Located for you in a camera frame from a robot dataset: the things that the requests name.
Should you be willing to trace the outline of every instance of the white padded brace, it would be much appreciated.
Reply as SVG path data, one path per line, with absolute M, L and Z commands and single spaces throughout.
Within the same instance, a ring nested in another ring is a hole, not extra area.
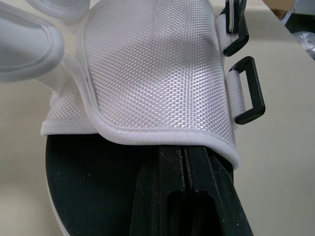
M 233 118 L 242 91 L 233 72 L 224 79 L 221 55 L 232 41 L 224 21 L 215 23 L 206 0 L 102 0 L 63 19 L 76 32 L 77 56 L 46 77 L 24 78 L 54 90 L 41 134 L 202 145 L 239 167 Z

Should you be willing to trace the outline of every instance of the white strap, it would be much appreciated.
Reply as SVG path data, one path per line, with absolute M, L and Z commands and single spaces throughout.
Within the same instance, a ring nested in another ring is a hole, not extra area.
M 0 32 L 0 83 L 37 78 L 63 58 L 63 36 L 54 25 L 3 2 Z
M 219 47 L 222 61 L 224 60 L 223 51 L 233 42 L 232 35 L 226 33 L 225 14 L 221 14 L 216 20 L 216 30 L 218 34 Z
M 229 71 L 225 77 L 230 116 L 235 120 L 246 111 L 240 74 L 236 70 Z

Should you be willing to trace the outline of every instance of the white nylon webbing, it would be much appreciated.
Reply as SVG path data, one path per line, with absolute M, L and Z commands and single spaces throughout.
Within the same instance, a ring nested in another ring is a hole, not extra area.
M 223 58 L 223 51 L 230 46 L 230 44 L 233 42 L 231 34 L 226 33 L 226 18 L 225 14 L 221 14 L 217 17 L 216 20 L 216 30 L 218 34 L 218 40 L 219 40 L 219 47 L 220 47 L 220 53 L 221 57 Z
M 225 77 L 230 116 L 232 120 L 246 111 L 240 74 L 236 70 L 229 71 Z

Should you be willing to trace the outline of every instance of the black plastic frame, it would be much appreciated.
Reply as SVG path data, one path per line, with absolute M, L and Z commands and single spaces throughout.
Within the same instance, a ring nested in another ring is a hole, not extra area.
M 235 118 L 235 123 L 247 124 L 261 117 L 266 111 L 255 60 L 252 57 L 245 57 L 236 63 L 230 71 L 231 70 L 236 70 L 238 73 L 246 72 L 248 87 L 251 94 L 252 108 L 237 116 Z

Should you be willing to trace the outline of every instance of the white padded flap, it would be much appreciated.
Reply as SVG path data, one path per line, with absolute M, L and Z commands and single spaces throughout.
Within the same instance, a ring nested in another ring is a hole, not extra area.
M 26 0 L 32 7 L 58 19 L 77 19 L 90 7 L 90 0 Z
M 0 82 L 36 78 L 53 70 L 64 52 L 51 23 L 0 2 Z

